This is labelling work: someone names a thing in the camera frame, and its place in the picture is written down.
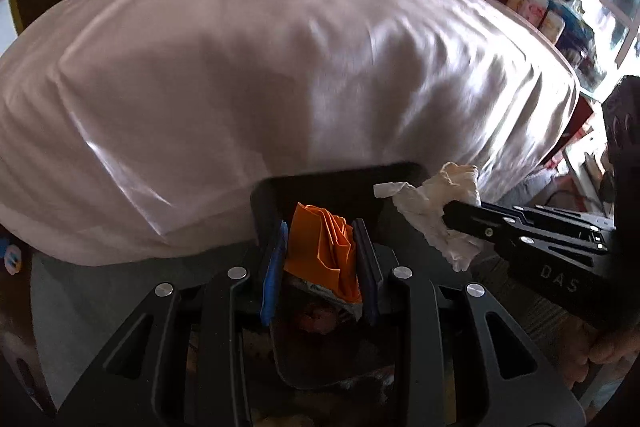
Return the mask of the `person right hand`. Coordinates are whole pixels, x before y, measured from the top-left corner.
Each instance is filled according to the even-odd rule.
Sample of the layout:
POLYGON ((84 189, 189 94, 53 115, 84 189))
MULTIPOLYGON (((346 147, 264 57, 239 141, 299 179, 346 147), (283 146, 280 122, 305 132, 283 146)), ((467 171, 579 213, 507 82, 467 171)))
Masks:
POLYGON ((562 325, 556 369, 564 383, 572 389, 583 383, 589 364, 617 364, 627 355, 639 353, 639 329, 602 336, 577 317, 569 317, 562 325))

